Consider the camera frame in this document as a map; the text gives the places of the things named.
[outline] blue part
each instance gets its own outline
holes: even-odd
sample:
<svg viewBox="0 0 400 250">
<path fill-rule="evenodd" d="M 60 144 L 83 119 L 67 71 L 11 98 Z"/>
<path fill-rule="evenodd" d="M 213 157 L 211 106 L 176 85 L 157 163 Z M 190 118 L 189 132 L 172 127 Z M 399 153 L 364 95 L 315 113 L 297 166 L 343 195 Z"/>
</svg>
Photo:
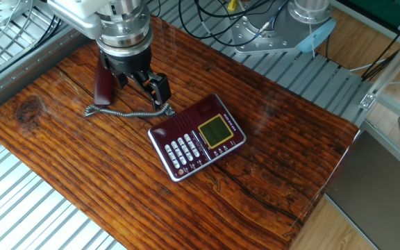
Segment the blue part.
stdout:
<svg viewBox="0 0 400 250">
<path fill-rule="evenodd" d="M 313 51 L 313 44 L 311 43 L 311 41 L 314 42 L 314 48 L 316 49 L 331 34 L 335 26 L 336 20 L 334 20 L 333 18 L 329 19 L 325 24 L 320 26 L 311 35 L 303 39 L 302 42 L 300 42 L 296 46 L 296 49 L 304 53 L 309 53 Z"/>
</svg>

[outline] green object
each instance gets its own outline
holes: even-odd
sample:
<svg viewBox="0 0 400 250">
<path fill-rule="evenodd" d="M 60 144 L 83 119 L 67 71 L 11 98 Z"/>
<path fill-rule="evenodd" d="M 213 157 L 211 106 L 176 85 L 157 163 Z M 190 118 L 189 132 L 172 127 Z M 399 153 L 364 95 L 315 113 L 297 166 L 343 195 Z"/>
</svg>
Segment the green object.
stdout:
<svg viewBox="0 0 400 250">
<path fill-rule="evenodd" d="M 400 0 L 349 0 L 348 2 L 395 28 L 400 26 Z"/>
<path fill-rule="evenodd" d="M 199 130 L 211 149 L 233 135 L 221 115 L 201 125 Z"/>
</svg>

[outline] wooden table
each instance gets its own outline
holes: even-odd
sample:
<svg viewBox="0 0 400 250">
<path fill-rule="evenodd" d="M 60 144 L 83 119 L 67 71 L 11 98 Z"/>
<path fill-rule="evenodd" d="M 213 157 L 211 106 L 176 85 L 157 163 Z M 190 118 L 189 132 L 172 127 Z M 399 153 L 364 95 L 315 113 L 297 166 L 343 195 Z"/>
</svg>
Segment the wooden table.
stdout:
<svg viewBox="0 0 400 250">
<path fill-rule="evenodd" d="M 153 19 L 152 67 L 176 111 L 218 93 L 247 142 L 170 180 L 147 130 L 164 118 L 83 116 L 98 49 L 75 51 L 0 107 L 0 143 L 128 249 L 285 249 L 358 128 Z M 151 111 L 133 84 L 112 109 Z"/>
</svg>

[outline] metal bracket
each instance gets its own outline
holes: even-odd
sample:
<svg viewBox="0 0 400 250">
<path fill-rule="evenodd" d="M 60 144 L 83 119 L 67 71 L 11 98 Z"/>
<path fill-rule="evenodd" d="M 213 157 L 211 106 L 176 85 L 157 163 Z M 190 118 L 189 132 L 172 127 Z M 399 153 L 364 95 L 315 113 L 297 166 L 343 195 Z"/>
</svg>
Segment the metal bracket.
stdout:
<svg viewBox="0 0 400 250">
<path fill-rule="evenodd" d="M 373 93 L 367 93 L 362 101 L 359 103 L 359 108 L 362 108 L 363 110 L 369 110 L 374 102 L 376 101 L 376 95 Z"/>
</svg>

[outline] coiled cord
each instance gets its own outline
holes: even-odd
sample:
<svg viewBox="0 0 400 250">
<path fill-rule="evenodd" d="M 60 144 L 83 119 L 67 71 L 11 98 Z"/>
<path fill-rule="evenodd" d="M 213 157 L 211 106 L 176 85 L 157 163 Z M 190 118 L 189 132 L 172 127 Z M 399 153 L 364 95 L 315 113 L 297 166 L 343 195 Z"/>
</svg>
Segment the coiled cord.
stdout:
<svg viewBox="0 0 400 250">
<path fill-rule="evenodd" d="M 93 114 L 96 114 L 98 112 L 100 113 L 104 113 L 104 114 L 108 114 L 108 115 L 116 115 L 119 117 L 126 117 L 126 118 L 132 118 L 132 117 L 159 117 L 161 115 L 165 115 L 166 111 L 169 111 L 169 115 L 172 115 L 174 113 L 174 110 L 172 109 L 172 107 L 166 103 L 159 111 L 155 111 L 155 112 L 129 112 L 129 113 L 125 113 L 125 112 L 120 112 L 120 111 L 116 111 L 116 110 L 110 110 L 108 108 L 100 108 L 96 105 L 90 105 L 86 108 L 84 115 L 86 117 L 89 117 Z"/>
</svg>

